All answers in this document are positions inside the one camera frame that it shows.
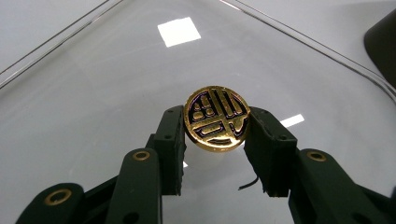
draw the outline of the transparent glass table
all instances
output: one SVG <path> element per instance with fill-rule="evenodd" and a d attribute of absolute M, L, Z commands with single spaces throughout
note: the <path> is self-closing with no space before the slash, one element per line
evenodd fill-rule
<path fill-rule="evenodd" d="M 358 184 L 396 185 L 395 91 L 383 78 L 238 1 L 106 1 L 0 75 L 0 222 L 41 190 L 85 190 L 118 174 L 163 111 L 220 85 L 289 126 L 298 148 L 333 155 Z M 292 223 L 243 146 L 211 153 L 186 138 L 181 196 L 163 223 Z"/>

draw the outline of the gold coin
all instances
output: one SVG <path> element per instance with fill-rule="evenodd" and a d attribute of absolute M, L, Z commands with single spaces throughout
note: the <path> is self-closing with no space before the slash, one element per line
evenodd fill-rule
<path fill-rule="evenodd" d="M 243 143 L 250 108 L 236 92 L 220 86 L 201 88 L 184 106 L 186 133 L 211 152 L 230 151 Z"/>

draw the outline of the coin emblem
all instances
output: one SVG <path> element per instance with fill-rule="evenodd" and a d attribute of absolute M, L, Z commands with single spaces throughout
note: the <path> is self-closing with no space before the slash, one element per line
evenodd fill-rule
<path fill-rule="evenodd" d="M 246 138 L 250 109 L 236 92 L 220 86 L 204 87 L 184 106 L 186 133 L 199 147 L 225 152 Z"/>

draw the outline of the gold coin rim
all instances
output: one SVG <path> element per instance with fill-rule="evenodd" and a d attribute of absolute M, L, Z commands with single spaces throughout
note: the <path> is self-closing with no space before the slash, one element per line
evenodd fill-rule
<path fill-rule="evenodd" d="M 241 137 L 239 139 L 236 139 L 236 143 L 231 144 L 231 145 L 227 145 L 227 146 L 213 146 L 210 145 L 210 143 L 205 142 L 204 140 L 201 139 L 200 136 L 198 136 L 195 132 L 193 132 L 191 130 L 191 124 L 189 123 L 189 117 L 188 117 L 188 113 L 189 113 L 189 105 L 191 104 L 192 99 L 194 99 L 197 94 L 203 92 L 203 91 L 209 91 L 210 89 L 215 89 L 215 90 L 224 90 L 227 91 L 228 93 L 231 93 L 232 95 L 234 95 L 236 98 L 239 99 L 239 101 L 242 103 L 242 105 L 245 107 L 246 111 L 247 111 L 247 126 L 245 127 L 245 133 L 241 135 Z M 189 99 L 187 100 L 186 104 L 184 104 L 184 113 L 183 113 L 183 119 L 184 119 L 184 125 L 186 128 L 186 134 L 187 136 L 190 138 L 190 140 L 197 145 L 198 147 L 205 149 L 207 151 L 210 152 L 227 152 L 227 151 L 231 151 L 233 149 L 236 149 L 237 147 L 239 147 L 246 139 L 246 136 L 248 135 L 248 126 L 250 124 L 249 120 L 249 116 L 250 116 L 250 107 L 248 106 L 247 102 L 245 101 L 244 98 L 242 98 L 241 95 L 239 95 L 237 92 L 228 89 L 226 87 L 222 87 L 222 86 L 207 86 L 207 87 L 203 87 L 201 89 L 199 89 L 198 91 L 195 91 L 192 95 L 190 95 Z"/>

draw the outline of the glass surface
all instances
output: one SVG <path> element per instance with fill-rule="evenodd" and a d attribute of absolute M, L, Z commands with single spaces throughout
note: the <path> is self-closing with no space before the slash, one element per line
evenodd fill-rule
<path fill-rule="evenodd" d="M 220 1 L 122 1 L 103 11 L 0 90 L 0 222 L 49 186 L 88 190 L 117 175 L 164 110 L 210 85 L 280 120 L 297 116 L 289 129 L 300 149 L 332 154 L 358 184 L 390 195 L 396 107 L 379 77 Z M 288 199 L 269 198 L 260 183 L 237 190 L 256 177 L 243 146 L 215 154 L 186 144 L 182 195 L 163 197 L 163 223 L 292 223 Z"/>

